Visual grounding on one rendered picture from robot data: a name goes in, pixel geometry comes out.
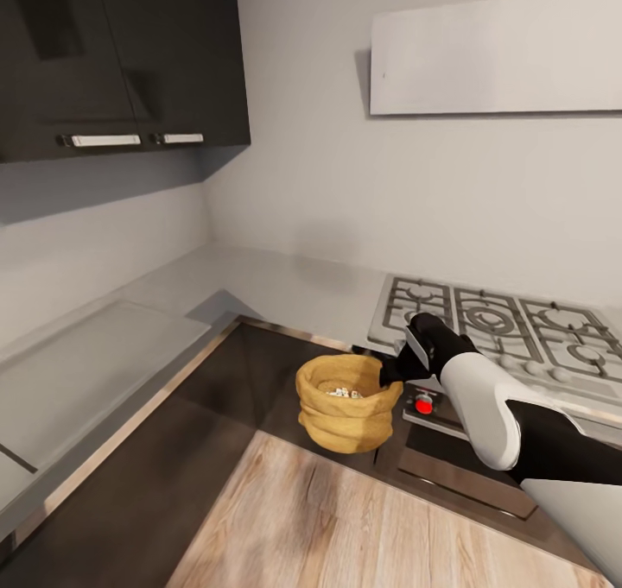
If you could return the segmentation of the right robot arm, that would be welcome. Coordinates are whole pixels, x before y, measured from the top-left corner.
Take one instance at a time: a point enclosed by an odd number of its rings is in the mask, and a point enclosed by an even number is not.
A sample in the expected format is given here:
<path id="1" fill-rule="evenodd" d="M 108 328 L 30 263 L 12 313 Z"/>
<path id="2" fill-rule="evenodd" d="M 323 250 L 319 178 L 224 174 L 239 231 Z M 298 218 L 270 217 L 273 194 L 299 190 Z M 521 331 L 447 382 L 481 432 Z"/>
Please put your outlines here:
<path id="1" fill-rule="evenodd" d="M 587 437 L 545 395 L 509 375 L 438 316 L 395 339 L 379 382 L 435 376 L 478 458 L 512 477 L 581 554 L 622 588 L 622 451 Z"/>

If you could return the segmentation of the popcorn bag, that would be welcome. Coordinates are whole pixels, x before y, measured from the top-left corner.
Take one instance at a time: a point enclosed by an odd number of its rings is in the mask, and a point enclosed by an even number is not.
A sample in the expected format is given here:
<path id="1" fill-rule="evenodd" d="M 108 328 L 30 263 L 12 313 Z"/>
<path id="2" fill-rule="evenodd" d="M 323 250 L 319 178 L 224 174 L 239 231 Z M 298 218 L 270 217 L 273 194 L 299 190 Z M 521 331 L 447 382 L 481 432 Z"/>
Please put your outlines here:
<path id="1" fill-rule="evenodd" d="M 392 435 L 391 409 L 403 393 L 403 381 L 381 387 L 381 368 L 383 363 L 373 357 L 341 354 L 317 357 L 296 372 L 298 421 L 320 447 L 367 452 Z"/>

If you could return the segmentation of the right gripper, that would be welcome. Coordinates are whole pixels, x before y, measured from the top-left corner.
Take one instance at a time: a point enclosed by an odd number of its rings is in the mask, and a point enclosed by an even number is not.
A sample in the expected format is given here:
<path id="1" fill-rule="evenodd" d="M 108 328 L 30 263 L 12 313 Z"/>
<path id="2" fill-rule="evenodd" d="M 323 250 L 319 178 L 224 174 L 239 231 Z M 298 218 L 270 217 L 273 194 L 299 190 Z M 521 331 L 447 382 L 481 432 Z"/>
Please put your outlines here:
<path id="1" fill-rule="evenodd" d="M 397 359 L 386 359 L 383 361 L 383 368 L 380 369 L 379 382 L 383 387 L 387 382 L 411 381 L 415 379 L 430 379 L 433 377 L 426 367 L 423 365 L 413 365 L 404 360 L 403 351 L 397 356 Z"/>

